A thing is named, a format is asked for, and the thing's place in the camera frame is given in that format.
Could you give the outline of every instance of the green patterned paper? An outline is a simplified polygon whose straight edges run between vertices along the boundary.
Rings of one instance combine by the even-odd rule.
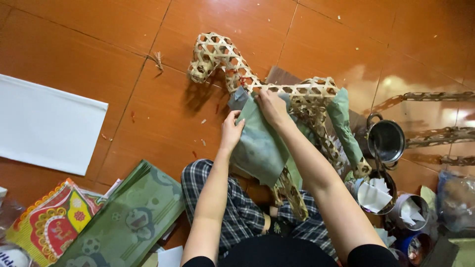
[[[54,266],[136,267],[184,208],[181,185],[142,160]]]

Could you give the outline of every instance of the plaid pants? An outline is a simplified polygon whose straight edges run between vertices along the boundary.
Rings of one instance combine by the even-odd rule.
[[[213,162],[211,160],[197,160],[186,166],[181,173],[181,187],[190,224],[193,222],[198,197],[212,166]],[[307,191],[301,190],[300,193],[307,206],[309,218],[304,222],[298,221],[286,200],[283,206],[278,208],[278,218],[295,227],[290,234],[291,237],[305,239],[317,244],[336,260],[335,249],[328,237],[328,231],[315,205],[314,198]],[[242,190],[236,178],[229,176],[228,200],[219,239],[219,259],[227,255],[227,252],[240,241],[261,235],[263,228],[263,212]]]

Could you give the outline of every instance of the black shirt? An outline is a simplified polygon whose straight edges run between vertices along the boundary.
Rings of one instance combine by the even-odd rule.
[[[298,238],[265,235],[248,238],[233,247],[219,262],[220,267],[338,267],[318,245]],[[362,245],[348,255],[348,267],[399,267],[398,261],[385,247]],[[200,256],[183,267],[214,267],[211,259]]]

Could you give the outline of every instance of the hand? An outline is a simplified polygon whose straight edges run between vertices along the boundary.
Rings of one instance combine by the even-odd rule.
[[[240,110],[231,111],[223,124],[221,124],[221,130],[223,133],[219,148],[224,149],[229,153],[233,151],[234,147],[239,142],[242,129],[244,128],[244,119],[236,125],[236,120],[240,113]]]
[[[279,127],[283,127],[284,124],[292,121],[287,114],[285,101],[278,97],[277,93],[269,90],[260,90],[256,99],[264,117],[274,129],[278,130]]]

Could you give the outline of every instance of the orange floor tile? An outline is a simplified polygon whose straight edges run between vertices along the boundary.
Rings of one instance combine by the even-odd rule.
[[[112,139],[98,138],[85,177],[0,158],[0,186],[28,205],[67,177],[104,193],[140,159],[179,181],[193,152],[213,158],[228,92],[223,81],[186,78],[201,32],[230,37],[261,79],[273,65],[302,79],[332,76],[360,113],[406,92],[475,90],[474,14],[472,1],[0,0],[0,73],[109,103],[101,133]],[[158,51],[160,76],[145,56]],[[475,127],[472,103],[406,102],[382,114],[406,132]],[[473,151],[475,143],[407,150],[390,173],[399,190],[435,189],[439,170],[475,167],[424,157]],[[186,240],[186,216],[179,221],[168,247]]]

